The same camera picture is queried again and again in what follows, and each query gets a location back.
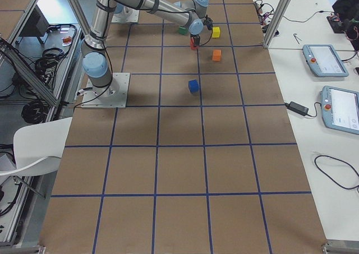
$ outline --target metal base plate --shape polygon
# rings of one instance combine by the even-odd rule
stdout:
[[[100,109],[100,108],[125,108],[127,101],[128,84],[130,82],[130,73],[113,73],[113,79],[119,84],[119,90],[106,98],[97,98],[88,103],[82,104],[82,108]],[[86,87],[92,87],[88,80]],[[96,97],[93,91],[86,91],[83,102],[92,100]]]
[[[120,18],[118,18],[116,16],[113,16],[111,23],[118,23],[118,24],[138,23],[139,15],[140,15],[140,10],[133,10],[132,14],[130,14],[125,19],[120,19]]]

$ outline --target orange cube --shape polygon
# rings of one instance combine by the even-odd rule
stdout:
[[[220,49],[214,49],[212,54],[212,61],[219,62],[222,57],[222,51]]]

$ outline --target blue cube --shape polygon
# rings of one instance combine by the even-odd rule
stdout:
[[[196,93],[200,89],[200,85],[198,84],[197,79],[190,80],[188,82],[188,88],[190,89],[190,93]]]

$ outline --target yellow cube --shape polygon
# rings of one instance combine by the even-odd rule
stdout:
[[[213,27],[212,38],[219,38],[220,36],[220,28]]]

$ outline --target power adapter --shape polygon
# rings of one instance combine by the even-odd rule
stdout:
[[[306,116],[308,115],[309,108],[304,107],[303,105],[297,104],[295,102],[285,103],[288,110],[291,110],[299,115]]]

